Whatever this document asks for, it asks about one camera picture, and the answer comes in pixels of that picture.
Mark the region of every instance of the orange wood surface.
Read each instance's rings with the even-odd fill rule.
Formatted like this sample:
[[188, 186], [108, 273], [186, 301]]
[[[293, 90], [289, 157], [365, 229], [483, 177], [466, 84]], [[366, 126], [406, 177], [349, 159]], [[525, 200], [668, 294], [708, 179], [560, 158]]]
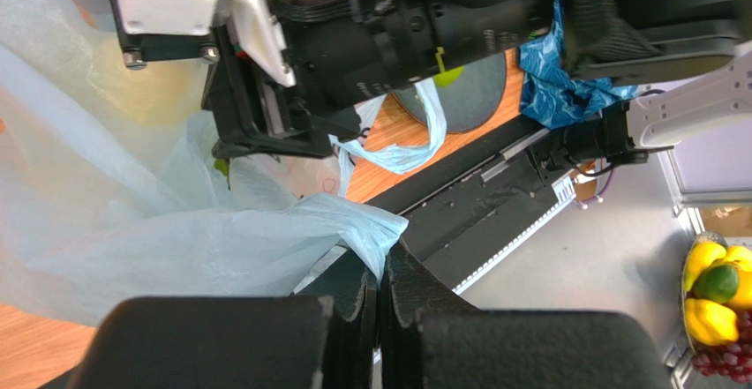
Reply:
[[[523, 71], [517, 67], [515, 51], [510, 49], [507, 51], [507, 87], [504, 97], [499, 104], [499, 109], [496, 110], [496, 113], [488, 122], [474, 131], [447, 135], [444, 145], [441, 146], [440, 150], [430, 161], [423, 167], [401, 176], [386, 171], [368, 161], [358, 161], [355, 173], [350, 181], [347, 198], [357, 202], [365, 202], [463, 146], [468, 145], [489, 131], [519, 116], [523, 77]], [[377, 151], [392, 144], [400, 146], [423, 145], [427, 141], [428, 129], [412, 118], [399, 105], [397, 100], [392, 95], [389, 95], [379, 112], [379, 116], [376, 117], [376, 121], [373, 123], [371, 134], [365, 141], [365, 148], [370, 151]]]
[[36, 388], [70, 370], [95, 330], [0, 305], [0, 388]]

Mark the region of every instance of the bolt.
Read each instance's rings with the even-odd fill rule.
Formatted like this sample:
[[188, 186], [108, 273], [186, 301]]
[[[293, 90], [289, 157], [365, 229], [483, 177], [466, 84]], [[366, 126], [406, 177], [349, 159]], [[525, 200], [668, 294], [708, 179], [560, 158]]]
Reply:
[[202, 47], [199, 51], [199, 57], [203, 64], [217, 64], [219, 63], [220, 56], [217, 47]]
[[413, 32], [420, 32], [425, 26], [425, 20], [422, 17], [416, 16], [410, 19], [410, 30]]
[[123, 53], [123, 63], [128, 70], [144, 70], [147, 67], [147, 62], [141, 56], [140, 51], [125, 51]]

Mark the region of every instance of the bunch of grapes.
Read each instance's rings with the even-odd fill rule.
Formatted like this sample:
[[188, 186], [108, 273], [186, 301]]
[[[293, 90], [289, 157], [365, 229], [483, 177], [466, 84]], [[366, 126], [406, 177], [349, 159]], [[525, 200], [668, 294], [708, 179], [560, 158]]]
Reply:
[[752, 318], [747, 311], [738, 312], [736, 326], [739, 340], [720, 347], [696, 350], [692, 366], [703, 376], [719, 374], [736, 383], [752, 383]]

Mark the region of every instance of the robotic arm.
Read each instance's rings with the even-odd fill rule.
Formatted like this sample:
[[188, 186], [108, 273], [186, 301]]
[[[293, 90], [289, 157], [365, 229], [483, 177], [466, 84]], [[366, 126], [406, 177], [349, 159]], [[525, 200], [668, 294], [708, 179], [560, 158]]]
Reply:
[[[357, 136], [352, 105], [544, 36], [553, 14], [553, 0], [74, 1], [117, 32], [133, 70], [197, 57], [212, 64], [204, 108], [214, 112], [219, 158], [330, 155], [327, 135]], [[752, 39], [752, 0], [562, 2], [562, 65], [575, 79], [685, 79], [726, 67]], [[750, 61], [555, 132], [556, 153], [541, 163], [640, 162], [749, 114]]]

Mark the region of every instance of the fruit basket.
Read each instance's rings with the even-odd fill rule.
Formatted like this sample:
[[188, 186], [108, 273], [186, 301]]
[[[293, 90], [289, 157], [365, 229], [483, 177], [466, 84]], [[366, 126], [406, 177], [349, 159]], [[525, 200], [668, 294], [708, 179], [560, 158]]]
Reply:
[[752, 251], [713, 232], [695, 239], [681, 276], [681, 315], [692, 366], [752, 383]]

